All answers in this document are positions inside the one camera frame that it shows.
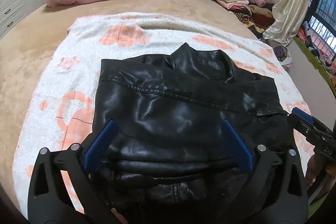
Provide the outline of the person's right hand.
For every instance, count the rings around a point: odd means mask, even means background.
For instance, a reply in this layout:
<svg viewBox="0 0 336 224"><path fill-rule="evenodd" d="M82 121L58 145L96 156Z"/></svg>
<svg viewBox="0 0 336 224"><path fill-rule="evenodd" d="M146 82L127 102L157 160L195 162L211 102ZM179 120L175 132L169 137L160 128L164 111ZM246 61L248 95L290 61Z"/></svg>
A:
<svg viewBox="0 0 336 224"><path fill-rule="evenodd" d="M306 186L311 187L323 167L325 166L325 160L319 154L314 154L308 161L307 170L305 175Z"/></svg>

